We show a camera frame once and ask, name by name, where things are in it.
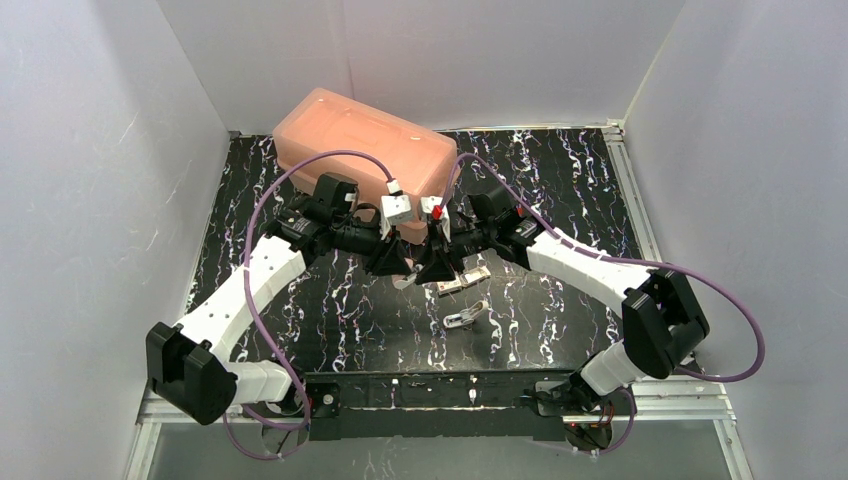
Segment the white mini stapler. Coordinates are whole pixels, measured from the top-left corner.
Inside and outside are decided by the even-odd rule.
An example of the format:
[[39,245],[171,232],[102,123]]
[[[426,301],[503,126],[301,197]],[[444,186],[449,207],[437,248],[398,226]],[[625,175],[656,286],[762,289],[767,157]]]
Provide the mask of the white mini stapler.
[[489,303],[485,300],[480,300],[458,313],[445,316],[442,323],[445,329],[466,327],[473,324],[478,317],[487,313],[489,310]]

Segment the pink mini stapler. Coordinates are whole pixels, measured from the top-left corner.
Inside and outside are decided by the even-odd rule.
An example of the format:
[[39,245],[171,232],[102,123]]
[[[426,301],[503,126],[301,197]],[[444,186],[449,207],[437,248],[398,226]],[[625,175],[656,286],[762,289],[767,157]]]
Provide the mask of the pink mini stapler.
[[398,289],[403,290],[410,285],[414,285],[417,279],[416,273],[410,273],[408,275],[393,275],[392,276],[392,285]]

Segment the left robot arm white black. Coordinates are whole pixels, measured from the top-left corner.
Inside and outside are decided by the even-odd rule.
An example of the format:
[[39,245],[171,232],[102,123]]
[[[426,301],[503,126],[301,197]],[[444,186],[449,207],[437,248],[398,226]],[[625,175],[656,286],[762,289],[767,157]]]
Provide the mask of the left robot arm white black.
[[269,342],[270,360],[233,362],[231,352],[250,326],[267,335],[261,311],[333,250],[363,256],[375,276],[411,274],[397,231],[412,217],[411,201],[397,181],[387,187],[379,202],[360,202],[354,181],[323,174],[312,194],[282,209],[262,234],[250,228],[243,264],[194,310],[148,332],[152,391],[200,425],[233,405],[280,403],[291,391],[308,408],[304,382],[276,340]]

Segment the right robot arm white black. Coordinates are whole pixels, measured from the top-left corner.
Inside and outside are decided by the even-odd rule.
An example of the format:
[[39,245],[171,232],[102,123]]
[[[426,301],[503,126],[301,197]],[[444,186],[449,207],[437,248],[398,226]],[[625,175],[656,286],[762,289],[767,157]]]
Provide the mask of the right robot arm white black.
[[621,320],[620,337],[592,355],[547,399],[587,410],[645,377],[667,378],[710,327],[686,277],[664,267],[613,263],[543,223],[498,187],[470,198],[473,215],[452,227],[441,198],[424,197],[427,241],[416,281],[451,281],[466,258],[486,250],[522,268],[561,280],[600,301]]

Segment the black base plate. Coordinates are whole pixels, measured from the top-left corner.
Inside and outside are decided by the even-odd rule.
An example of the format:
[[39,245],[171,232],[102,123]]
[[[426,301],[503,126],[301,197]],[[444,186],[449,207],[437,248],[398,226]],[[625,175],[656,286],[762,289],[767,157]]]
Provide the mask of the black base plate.
[[615,392],[584,410],[560,369],[314,372],[305,376],[312,441],[406,437],[528,437],[605,446],[634,401]]

